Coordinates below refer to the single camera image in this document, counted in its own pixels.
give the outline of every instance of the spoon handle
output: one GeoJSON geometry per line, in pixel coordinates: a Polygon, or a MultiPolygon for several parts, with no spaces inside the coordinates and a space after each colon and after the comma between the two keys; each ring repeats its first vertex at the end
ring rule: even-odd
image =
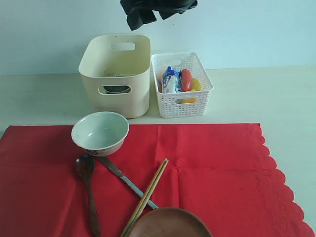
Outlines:
{"type": "Polygon", "coordinates": [[[97,214],[97,209],[94,203],[90,180],[85,182],[85,185],[88,191],[89,213],[90,213],[90,223],[91,223],[92,233],[94,237],[100,237],[101,235],[100,223],[99,223],[99,218],[97,214]]]}

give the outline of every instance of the white ceramic bowl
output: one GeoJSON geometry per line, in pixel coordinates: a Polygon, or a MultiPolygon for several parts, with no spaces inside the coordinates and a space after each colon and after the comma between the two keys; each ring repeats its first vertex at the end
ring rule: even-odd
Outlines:
{"type": "Polygon", "coordinates": [[[128,132],[128,121],[122,115],[96,112],[80,119],[74,125],[71,137],[88,154],[102,157],[116,152],[128,132]]]}

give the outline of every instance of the yellow fruit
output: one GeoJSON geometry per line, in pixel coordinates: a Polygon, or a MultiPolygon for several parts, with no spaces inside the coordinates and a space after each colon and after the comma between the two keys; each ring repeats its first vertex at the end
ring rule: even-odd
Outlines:
{"type": "Polygon", "coordinates": [[[192,90],[200,91],[201,90],[201,83],[198,79],[192,78],[192,90]]]}
{"type": "Polygon", "coordinates": [[[188,99],[181,99],[181,104],[185,103],[194,103],[197,99],[196,98],[188,98],[188,99]]]}

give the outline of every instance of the plastic bin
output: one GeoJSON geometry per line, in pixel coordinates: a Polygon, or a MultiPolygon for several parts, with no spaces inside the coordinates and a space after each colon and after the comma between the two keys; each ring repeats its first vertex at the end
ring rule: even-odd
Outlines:
{"type": "Polygon", "coordinates": [[[94,38],[79,65],[82,82],[96,111],[112,111],[136,118],[149,108],[149,38],[118,34],[94,38]],[[106,88],[129,86],[126,93],[110,93],[106,88]]]}
{"type": "Polygon", "coordinates": [[[160,116],[178,118],[205,114],[213,85],[198,56],[194,52],[154,54],[151,57],[160,116]],[[163,94],[158,91],[157,77],[168,66],[179,70],[189,69],[199,80],[201,91],[163,94]],[[195,98],[193,103],[181,104],[181,99],[195,98]]]}

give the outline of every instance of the red tablecloth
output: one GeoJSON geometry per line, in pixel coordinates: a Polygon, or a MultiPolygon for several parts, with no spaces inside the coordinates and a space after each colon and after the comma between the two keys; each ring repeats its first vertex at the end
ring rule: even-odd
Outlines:
{"type": "MultiPolygon", "coordinates": [[[[74,170],[83,150],[71,129],[11,126],[5,132],[1,236],[90,236],[87,194],[74,170]]],[[[143,191],[169,158],[152,200],[194,213],[214,237],[314,237],[263,143],[258,124],[131,125],[109,158],[143,191]]],[[[101,236],[118,237],[139,198],[99,162],[92,189],[101,236]]]]}

